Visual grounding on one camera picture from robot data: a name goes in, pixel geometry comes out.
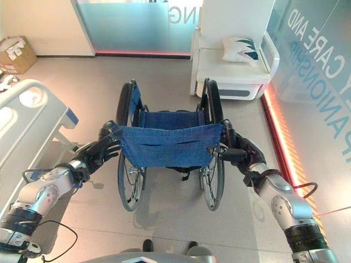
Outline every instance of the black shoe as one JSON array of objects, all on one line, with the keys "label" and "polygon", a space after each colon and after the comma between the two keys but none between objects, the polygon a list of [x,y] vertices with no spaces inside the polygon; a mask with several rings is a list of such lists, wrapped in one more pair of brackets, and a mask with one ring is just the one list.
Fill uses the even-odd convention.
[{"label": "black shoe", "polygon": [[188,251],[189,251],[190,248],[192,248],[192,247],[198,247],[198,246],[199,246],[198,242],[196,242],[196,241],[191,241],[190,244],[189,244],[189,246],[188,246]]},{"label": "black shoe", "polygon": [[143,243],[143,252],[154,252],[154,244],[150,239],[145,239]]}]

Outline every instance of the wheelchair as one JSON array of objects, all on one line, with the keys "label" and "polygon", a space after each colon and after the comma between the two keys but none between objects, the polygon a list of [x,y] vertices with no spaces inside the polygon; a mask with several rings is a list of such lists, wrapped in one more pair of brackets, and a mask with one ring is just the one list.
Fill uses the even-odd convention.
[{"label": "wheelchair", "polygon": [[194,112],[150,112],[133,79],[123,85],[116,113],[122,130],[117,182],[124,208],[133,211],[145,189],[149,167],[166,167],[187,176],[197,170],[207,206],[215,211],[224,190],[221,148],[234,145],[235,132],[223,119],[217,83],[206,79]]}]

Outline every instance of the red light strip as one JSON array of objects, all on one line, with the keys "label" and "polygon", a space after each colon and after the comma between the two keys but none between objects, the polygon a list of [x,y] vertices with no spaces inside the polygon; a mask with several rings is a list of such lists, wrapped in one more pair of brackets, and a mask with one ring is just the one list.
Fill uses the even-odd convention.
[{"label": "red light strip", "polygon": [[141,51],[141,50],[96,50],[96,53],[103,54],[133,54],[133,55],[164,55],[164,56],[190,56],[190,53],[181,52],[157,52],[157,51]]},{"label": "red light strip", "polygon": [[[269,114],[273,121],[275,131],[278,135],[279,145],[282,148],[284,160],[287,164],[287,171],[289,173],[288,176],[290,177],[294,185],[305,184],[307,182],[306,174],[299,160],[299,156],[295,149],[292,136],[284,120],[284,115],[280,110],[279,104],[276,100],[276,97],[273,91],[273,87],[271,85],[269,85],[268,89],[265,91],[264,98],[267,102]],[[296,191],[301,197],[303,197],[308,193],[308,190],[305,188],[298,188],[296,189]],[[319,225],[319,228],[322,234],[325,236],[325,231],[324,231],[322,222],[320,218],[317,216],[319,212],[317,210],[317,206],[314,202],[313,197],[310,196],[306,198],[306,200],[311,205],[314,219]]]}]

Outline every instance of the orange light strip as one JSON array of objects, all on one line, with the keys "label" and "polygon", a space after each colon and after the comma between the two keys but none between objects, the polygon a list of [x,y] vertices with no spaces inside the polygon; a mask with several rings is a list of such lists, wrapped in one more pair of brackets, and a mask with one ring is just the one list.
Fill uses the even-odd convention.
[{"label": "orange light strip", "polygon": [[[277,99],[273,91],[273,87],[271,85],[269,85],[268,89],[265,91],[264,97],[267,101],[269,113],[272,117],[273,125],[279,138],[279,144],[282,147],[284,159],[286,161],[287,168],[289,171],[289,176],[294,185],[305,184],[308,181],[306,174],[299,160],[299,156],[295,149],[292,136],[284,120],[284,115],[280,110],[279,104],[277,102]],[[296,190],[301,197],[307,194],[306,189],[298,188]],[[322,222],[320,221],[320,218],[316,216],[319,214],[319,212],[317,210],[317,206],[314,202],[313,197],[310,196],[306,198],[306,200],[312,207],[314,219],[319,225],[321,233],[325,236],[325,231],[324,231]]]}]

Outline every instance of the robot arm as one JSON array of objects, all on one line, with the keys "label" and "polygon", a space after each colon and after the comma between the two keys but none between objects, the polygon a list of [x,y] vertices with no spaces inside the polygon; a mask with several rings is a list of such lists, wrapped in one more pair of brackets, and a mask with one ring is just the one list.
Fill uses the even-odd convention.
[{"label": "robot arm", "polygon": [[110,130],[113,124],[107,122],[100,130],[99,141],[80,148],[71,162],[57,165],[21,189],[0,222],[0,262],[26,262],[27,258],[40,255],[39,246],[31,240],[42,218],[61,196],[81,187],[104,162],[118,155],[119,131]]},{"label": "robot arm", "polygon": [[280,172],[269,169],[261,150],[236,134],[233,148],[220,150],[218,158],[231,161],[245,175],[244,183],[270,207],[292,250],[294,263],[338,263],[329,249],[310,204],[297,195]]}]

